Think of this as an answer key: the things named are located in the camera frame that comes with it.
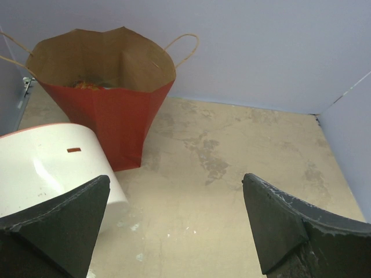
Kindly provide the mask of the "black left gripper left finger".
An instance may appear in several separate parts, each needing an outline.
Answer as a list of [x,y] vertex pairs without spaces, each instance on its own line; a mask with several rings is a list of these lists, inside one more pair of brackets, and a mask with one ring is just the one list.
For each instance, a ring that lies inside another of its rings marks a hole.
[[1,277],[86,277],[109,194],[100,175],[1,217]]

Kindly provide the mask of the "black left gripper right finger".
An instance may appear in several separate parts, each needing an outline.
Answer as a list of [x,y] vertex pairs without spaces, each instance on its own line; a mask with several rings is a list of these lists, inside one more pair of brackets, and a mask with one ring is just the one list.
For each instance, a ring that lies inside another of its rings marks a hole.
[[370,277],[370,224],[323,210],[254,174],[242,183],[262,274]]

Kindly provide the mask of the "red paper bag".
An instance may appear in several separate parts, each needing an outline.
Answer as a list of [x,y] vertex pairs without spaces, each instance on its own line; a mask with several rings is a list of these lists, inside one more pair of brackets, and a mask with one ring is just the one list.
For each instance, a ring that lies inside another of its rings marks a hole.
[[[121,27],[76,29],[38,42],[23,65],[71,123],[94,131],[114,171],[141,166],[150,126],[176,80],[166,48]],[[94,79],[108,90],[74,89]]]

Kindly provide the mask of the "red cookie snack bag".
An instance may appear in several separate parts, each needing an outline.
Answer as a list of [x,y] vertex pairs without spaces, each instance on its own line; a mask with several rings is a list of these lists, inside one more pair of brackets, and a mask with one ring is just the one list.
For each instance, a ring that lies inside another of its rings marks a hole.
[[110,88],[106,83],[94,79],[79,79],[74,81],[70,87],[85,90],[108,90]]

